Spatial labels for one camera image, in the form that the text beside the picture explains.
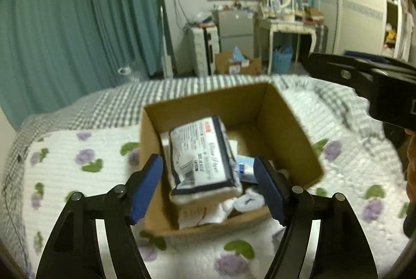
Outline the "person's right hand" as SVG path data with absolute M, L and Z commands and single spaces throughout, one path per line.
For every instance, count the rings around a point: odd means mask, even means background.
M 407 237 L 411 237 L 415 231 L 415 132 L 405 129 L 407 135 L 410 135 L 410 142 L 407 148 L 407 185 L 406 192 L 410 200 L 407 208 L 407 216 L 403 224 L 403 231 Z

